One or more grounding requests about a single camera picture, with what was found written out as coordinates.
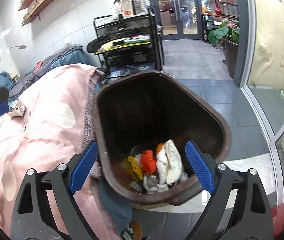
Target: glass door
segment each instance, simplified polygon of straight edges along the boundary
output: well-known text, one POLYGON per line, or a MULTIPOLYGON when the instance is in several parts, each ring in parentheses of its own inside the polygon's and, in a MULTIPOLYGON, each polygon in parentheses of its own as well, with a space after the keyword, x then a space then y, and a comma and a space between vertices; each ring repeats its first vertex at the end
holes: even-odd
POLYGON ((155 0, 164 40, 201 39, 198 0, 155 0))

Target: white polka dot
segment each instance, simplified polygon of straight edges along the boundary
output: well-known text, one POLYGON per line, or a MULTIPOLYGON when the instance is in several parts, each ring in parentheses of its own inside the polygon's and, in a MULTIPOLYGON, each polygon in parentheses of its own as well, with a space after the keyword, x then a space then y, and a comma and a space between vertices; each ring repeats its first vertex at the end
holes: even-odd
POLYGON ((61 102, 54 102, 51 103, 47 109, 49 109, 47 112, 49 121, 66 129, 72 128, 75 125, 75 116, 69 105, 61 102))
POLYGON ((17 180, 10 162, 6 162, 1 175, 1 190, 7 201, 12 201, 17 193, 17 180))

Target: brown trash can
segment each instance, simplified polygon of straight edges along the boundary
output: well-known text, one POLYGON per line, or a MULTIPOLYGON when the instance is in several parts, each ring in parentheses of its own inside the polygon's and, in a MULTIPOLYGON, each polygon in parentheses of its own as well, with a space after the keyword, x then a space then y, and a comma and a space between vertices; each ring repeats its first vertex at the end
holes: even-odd
POLYGON ((105 86, 95 96, 94 123, 99 158, 109 185, 132 203, 181 205, 201 192, 185 155, 189 140, 223 161, 231 147, 231 133, 225 119, 186 86, 160 71, 142 72, 105 86), (181 155, 189 179, 154 195, 124 188, 113 173, 112 164, 120 163, 137 145, 154 138, 172 139, 181 155))

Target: glass window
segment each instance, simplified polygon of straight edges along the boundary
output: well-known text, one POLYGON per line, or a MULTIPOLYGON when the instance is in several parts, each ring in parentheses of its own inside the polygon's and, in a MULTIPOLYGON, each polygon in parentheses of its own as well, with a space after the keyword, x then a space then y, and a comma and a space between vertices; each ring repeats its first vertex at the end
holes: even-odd
POLYGON ((201 3, 203 14, 238 17, 236 0, 201 0, 201 3))
POLYGON ((284 0, 255 0, 256 41, 248 87, 274 134, 284 124, 284 0))

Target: orange foam net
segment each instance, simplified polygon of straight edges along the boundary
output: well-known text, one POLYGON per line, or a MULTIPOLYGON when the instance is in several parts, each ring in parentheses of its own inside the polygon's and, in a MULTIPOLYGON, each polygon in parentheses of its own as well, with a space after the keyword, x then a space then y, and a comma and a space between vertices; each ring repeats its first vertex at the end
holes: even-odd
POLYGON ((151 150, 145 150, 142 152, 140 162, 143 164, 143 172, 152 174, 156 170, 156 160, 154 159, 154 155, 151 150))

